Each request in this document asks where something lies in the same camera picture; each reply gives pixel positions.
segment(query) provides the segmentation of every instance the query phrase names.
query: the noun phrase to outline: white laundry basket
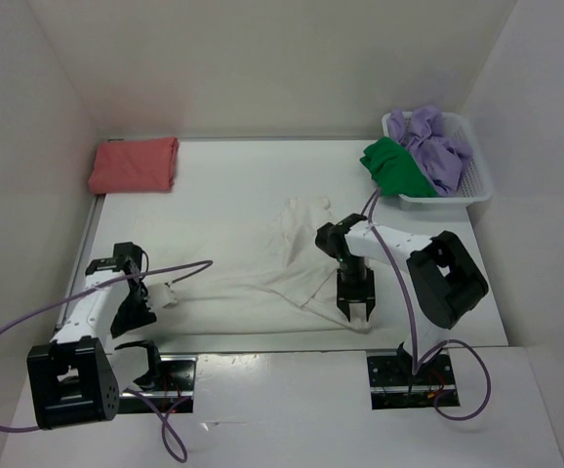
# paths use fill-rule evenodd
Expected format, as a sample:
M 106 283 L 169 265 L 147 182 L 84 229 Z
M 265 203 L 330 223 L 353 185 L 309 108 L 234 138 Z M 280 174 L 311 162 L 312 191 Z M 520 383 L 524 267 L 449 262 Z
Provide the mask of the white laundry basket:
M 406 127 L 410 124 L 412 112 L 404 112 Z M 443 112 L 445 118 L 445 137 L 456 138 L 466 141 L 473 150 L 473 157 L 468 165 L 466 174 L 458 192 L 448 197 L 413 198 L 407 195 L 399 195 L 399 206 L 402 210 L 414 210 L 422 208 L 464 208 L 476 202 L 489 200 L 493 194 L 493 184 L 488 173 L 488 166 L 479 148 L 477 138 L 468 121 L 459 114 Z M 388 137 L 388 117 L 390 113 L 382 117 L 383 134 Z

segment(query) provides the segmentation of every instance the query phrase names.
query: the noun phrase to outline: white table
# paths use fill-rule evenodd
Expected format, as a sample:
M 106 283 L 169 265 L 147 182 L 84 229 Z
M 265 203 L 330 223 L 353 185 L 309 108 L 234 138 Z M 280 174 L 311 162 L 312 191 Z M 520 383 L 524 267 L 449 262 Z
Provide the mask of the white table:
M 179 150 L 178 177 L 170 194 L 108 195 L 96 212 L 78 271 L 94 257 L 109 256 L 116 242 L 138 239 L 137 220 L 167 217 L 182 221 L 274 219 L 291 197 L 327 196 L 335 219 L 358 213 L 375 189 L 358 162 L 371 143 L 363 140 L 326 141 L 187 141 Z M 466 210 L 402 212 L 394 200 L 381 200 L 376 222 L 419 234 L 456 233 L 485 272 Z M 159 239 L 180 248 L 180 239 Z M 169 266 L 152 258 L 152 267 Z M 409 331 L 401 291 L 389 266 L 376 270 L 377 306 L 369 334 L 354 331 L 306 331 L 276 334 L 182 335 L 164 341 L 162 351 L 177 353 L 271 352 L 394 348 Z M 131 336 L 153 338 L 145 329 Z M 507 340 L 492 290 L 453 330 L 474 346 L 505 346 Z
M 448 422 L 433 409 L 371 410 L 365 353 L 203 355 L 193 414 L 172 416 L 197 468 L 559 468 L 564 466 L 524 350 L 479 350 L 493 377 L 486 411 Z M 451 351 L 464 414 L 479 405 L 476 361 Z M 26 384 L 13 424 L 34 423 Z M 0 468 L 176 467 L 158 419 L 10 435 Z

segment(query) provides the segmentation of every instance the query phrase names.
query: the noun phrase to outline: white cloth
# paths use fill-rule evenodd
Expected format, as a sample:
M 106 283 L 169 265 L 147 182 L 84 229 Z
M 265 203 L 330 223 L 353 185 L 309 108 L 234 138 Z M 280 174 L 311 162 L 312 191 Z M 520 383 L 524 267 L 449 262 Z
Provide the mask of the white cloth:
M 176 283 L 179 304 L 155 311 L 158 322 L 146 329 L 178 334 L 365 332 L 365 321 L 350 323 L 337 308 L 337 263 L 314 245 L 316 230 L 331 220 L 329 207 L 327 198 L 291 199 L 269 223 L 150 224 L 138 219 L 137 240 L 152 268 L 200 259 L 215 263 Z

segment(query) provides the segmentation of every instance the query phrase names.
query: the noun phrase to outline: gray wall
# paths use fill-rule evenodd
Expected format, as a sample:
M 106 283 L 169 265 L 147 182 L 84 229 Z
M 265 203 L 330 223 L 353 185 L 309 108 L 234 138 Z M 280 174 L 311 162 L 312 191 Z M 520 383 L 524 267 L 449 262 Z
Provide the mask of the gray wall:
M 459 109 L 514 0 L 28 0 L 106 136 L 376 137 Z
M 497 189 L 475 234 L 564 455 L 564 1 L 519 0 L 465 114 Z
M 62 297 L 90 207 L 96 143 L 26 3 L 0 0 L 0 326 Z M 54 314 L 36 319 L 0 340 L 0 423 L 18 402 L 27 350 L 54 322 Z

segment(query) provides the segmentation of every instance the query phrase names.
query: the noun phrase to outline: red cloth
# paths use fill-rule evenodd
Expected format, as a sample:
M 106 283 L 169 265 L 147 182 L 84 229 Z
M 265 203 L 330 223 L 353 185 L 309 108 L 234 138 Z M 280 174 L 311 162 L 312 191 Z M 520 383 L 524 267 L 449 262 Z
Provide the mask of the red cloth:
M 89 189 L 116 192 L 169 192 L 174 185 L 178 140 L 110 141 L 96 153 Z

